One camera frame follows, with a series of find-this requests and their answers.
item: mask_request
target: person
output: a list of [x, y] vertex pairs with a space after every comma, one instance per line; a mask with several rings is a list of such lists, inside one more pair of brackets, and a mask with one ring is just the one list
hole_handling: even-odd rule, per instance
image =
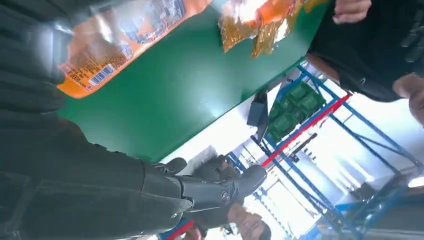
[[423, 11], [422, 0], [333, 0], [307, 60], [372, 100], [409, 99], [424, 124]]
[[[194, 177], [210, 182], [221, 182], [239, 178], [240, 173], [229, 163], [228, 159], [220, 155], [207, 161], [194, 170]], [[209, 209], [200, 212], [188, 212], [184, 217], [195, 222], [195, 228], [190, 231], [186, 240], [196, 239], [199, 233], [206, 236], [208, 229], [224, 227], [231, 231], [229, 223], [235, 223], [243, 240], [270, 240], [270, 227], [262, 221], [262, 217], [253, 214], [243, 207], [244, 197], [234, 199], [226, 207]]]
[[31, 3], [0, 2], [0, 239], [154, 235], [173, 228], [183, 213], [250, 195], [265, 179], [260, 166], [222, 182], [175, 176], [169, 165], [88, 142], [58, 116], [64, 98], [56, 86], [64, 75], [52, 58], [66, 55], [61, 43], [69, 33], [51, 23], [75, 24], [69, 16], [93, 1]]

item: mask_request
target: hair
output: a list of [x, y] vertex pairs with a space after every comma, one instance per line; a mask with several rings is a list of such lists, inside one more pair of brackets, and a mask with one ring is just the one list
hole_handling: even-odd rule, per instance
[[262, 221], [263, 224], [263, 232], [260, 235], [259, 239], [260, 240], [271, 240], [271, 228], [270, 226], [268, 226], [268, 224], [266, 224], [264, 221]]

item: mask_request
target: green crate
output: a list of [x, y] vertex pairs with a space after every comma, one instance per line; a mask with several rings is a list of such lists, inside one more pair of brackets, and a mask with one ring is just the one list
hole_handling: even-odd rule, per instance
[[322, 108], [325, 103], [326, 100], [321, 95], [313, 91], [302, 98], [302, 100], [297, 103], [297, 106], [306, 116], [311, 116]]
[[291, 131], [298, 121], [290, 113], [284, 113], [269, 124], [270, 128], [274, 128], [279, 136], [284, 136], [287, 131]]
[[293, 89], [288, 91], [286, 93], [286, 96], [293, 103], [298, 103], [301, 99], [303, 99], [310, 92], [314, 92], [312, 87], [310, 87], [308, 84], [301, 81], [299, 84], [297, 84], [295, 87], [293, 87]]
[[281, 107], [278, 104], [274, 104], [269, 112], [269, 122], [273, 122], [282, 113]]
[[294, 108], [290, 114], [297, 120], [299, 124], [303, 123], [308, 118], [308, 116], [300, 108]]
[[278, 105], [285, 113], [290, 112], [295, 107], [295, 104], [286, 97], [283, 97]]
[[285, 136], [287, 136], [291, 131], [293, 131], [295, 129], [296, 125], [287, 128], [285, 131], [280, 131], [275, 129], [274, 127], [269, 127], [268, 128], [268, 136], [274, 140], [274, 142], [278, 143], [279, 141], [281, 141], [281, 139], [283, 139]]
[[277, 133], [276, 132], [276, 129], [273, 128], [273, 127], [269, 127], [268, 128], [268, 133], [267, 134], [276, 143], [278, 143], [282, 139], [282, 137], [280, 136], [280, 134]]

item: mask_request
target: shelving rack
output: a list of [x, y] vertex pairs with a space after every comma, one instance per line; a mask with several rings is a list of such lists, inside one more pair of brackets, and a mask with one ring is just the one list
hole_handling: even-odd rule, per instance
[[[345, 95], [344, 97], [339, 97], [326, 85], [324, 85], [319, 78], [308, 72], [304, 67], [299, 65], [297, 68], [301, 71], [300, 77], [293, 81], [291, 84], [281, 89], [278, 95], [284, 95], [297, 84], [299, 84], [301, 81], [309, 80], [312, 82], [315, 90], [319, 94], [322, 93], [321, 91], [325, 91], [332, 97], [332, 100], [322, 106], [320, 110], [313, 114], [310, 118], [305, 120], [284, 140], [280, 142], [275, 142], [270, 137], [265, 136], [264, 139], [274, 149], [274, 151], [269, 150], [266, 145], [264, 145], [262, 142], [257, 141], [256, 138], [252, 136], [254, 142], [268, 156], [267, 160], [261, 165], [264, 168], [270, 169], [268, 165], [273, 164], [274, 167], [281, 171], [281, 173], [300, 191], [300, 193], [308, 200], [308, 202], [311, 203], [311, 205], [317, 210], [317, 212], [321, 214], [323, 220], [327, 223], [326, 227], [328, 229], [336, 231], [340, 236], [344, 236], [345, 238], [343, 239], [351, 239], [346, 237], [347, 235], [349, 235], [353, 236], [354, 239], [361, 240], [363, 239], [363, 236], [367, 232], [367, 230], [407, 190], [409, 181], [423, 173], [424, 165], [411, 153], [405, 150], [402, 146], [396, 143], [383, 131], [381, 131], [374, 124], [372, 124], [363, 115], [361, 115], [354, 108], [352, 108], [346, 102], [351, 97], [349, 94]], [[350, 111], [351, 117], [356, 117], [361, 120], [372, 131], [374, 131], [382, 139], [384, 139], [389, 145], [362, 136], [354, 132], [348, 126], [346, 126], [344, 122], [342, 122], [333, 114], [341, 106]], [[338, 209], [330, 202], [330, 200], [296, 166], [295, 162], [283, 152], [283, 150], [286, 149], [290, 143], [295, 141], [303, 132], [316, 125], [318, 122], [320, 122], [326, 117], [329, 117], [331, 120], [337, 123], [337, 125], [339, 125], [343, 130], [345, 130], [349, 135], [351, 135], [359, 144], [361, 144], [367, 151], [369, 151], [372, 155], [379, 159], [388, 169], [393, 172], [393, 177], [373, 196], [352, 204], [347, 209], [344, 209], [345, 211], [343, 211], [343, 213], [340, 209]], [[415, 166], [416, 170], [412, 173], [409, 172], [408, 174], [402, 173], [399, 169], [396, 169], [396, 167], [391, 165], [377, 151], [375, 151], [368, 143], [373, 143], [388, 151], [391, 151], [404, 157]], [[231, 159], [231, 161], [233, 162], [234, 166], [238, 168], [241, 172], [246, 170], [246, 166], [244, 166], [244, 164], [237, 158], [235, 154], [231, 152], [228, 156], [229, 159]], [[290, 168], [297, 175], [300, 176], [302, 181], [304, 181], [310, 187], [310, 189], [316, 194], [316, 196], [318, 196], [318, 198], [313, 196], [307, 190], [301, 187], [301, 185], [282, 167], [280, 162], [276, 159], [277, 156], [280, 156], [282, 161], [285, 161], [290, 166]], [[255, 198], [257, 198], [262, 204], [264, 204], [265, 208], [269, 210], [269, 212], [272, 214], [271, 209], [262, 200], [262, 197], [266, 195], [267, 191], [262, 187], [260, 187], [259, 190], [254, 193]]]

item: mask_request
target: blue metal shelf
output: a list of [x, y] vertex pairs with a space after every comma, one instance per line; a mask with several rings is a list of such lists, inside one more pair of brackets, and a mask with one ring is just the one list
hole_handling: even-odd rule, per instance
[[[328, 104], [324, 105], [317, 113], [312, 117], [306, 120], [298, 129], [292, 132], [288, 138], [279, 142], [278, 144], [274, 142], [270, 137], [265, 136], [266, 141], [272, 146], [272, 148], [278, 151], [282, 146], [295, 137], [299, 132], [305, 130], [310, 123], [313, 123], [316, 118], [332, 107], [336, 101], [340, 98], [332, 92], [327, 86], [325, 86], [317, 77], [313, 76], [306, 69], [301, 66], [298, 66], [298, 69], [302, 72], [301, 76], [292, 82], [287, 87], [283, 88], [278, 94], [277, 100], [281, 99], [285, 93], [292, 89], [296, 84], [299, 84], [300, 81], [309, 79], [312, 81], [317, 92], [321, 94], [321, 91], [324, 90], [330, 96], [333, 97]], [[360, 240], [363, 238], [363, 234], [376, 222], [378, 219], [396, 202], [397, 199], [407, 190], [408, 182], [410, 179], [418, 176], [424, 170], [424, 165], [416, 159], [412, 154], [406, 151], [393, 139], [387, 136], [384, 132], [378, 129], [374, 124], [362, 116], [359, 112], [353, 109], [347, 102], [343, 102], [342, 105], [352, 113], [352, 116], [357, 117], [364, 124], [366, 124], [371, 130], [376, 132], [381, 136], [390, 146], [386, 144], [379, 143], [375, 140], [361, 136], [349, 127], [347, 127], [344, 122], [337, 119], [332, 113], [329, 114], [329, 117], [335, 121], [342, 129], [344, 129], [348, 134], [350, 134], [358, 143], [360, 143], [366, 150], [373, 154], [377, 159], [379, 159], [388, 169], [394, 173], [394, 177], [377, 193], [367, 200], [364, 200], [359, 203], [355, 203], [355, 207], [349, 207], [346, 210], [348, 214], [344, 215], [342, 212], [337, 209], [327, 198], [324, 196], [319, 189], [308, 179], [308, 177], [300, 171], [295, 163], [286, 156], [283, 152], [279, 156], [290, 166], [290, 168], [300, 176], [300, 178], [312, 189], [312, 191], [319, 197], [316, 199], [309, 192], [304, 190], [291, 176], [287, 173], [286, 170], [280, 165], [280, 163], [273, 159], [272, 163], [293, 183], [293, 185], [303, 194], [303, 196], [316, 208], [316, 210], [322, 214], [326, 222], [331, 226], [331, 228], [337, 231], [340, 234], [343, 234], [344, 231], [349, 231], [353, 236]], [[267, 156], [271, 156], [273, 152], [270, 152], [266, 146], [263, 146], [261, 142], [258, 142], [254, 137], [252, 139], [255, 143], [264, 151]], [[385, 160], [379, 153], [377, 153], [372, 147], [370, 147], [367, 142], [377, 144], [387, 150], [397, 153], [400, 156], [405, 157], [411, 161], [417, 168], [417, 171], [414, 174], [402, 175], [402, 173], [391, 165], [387, 160]]]

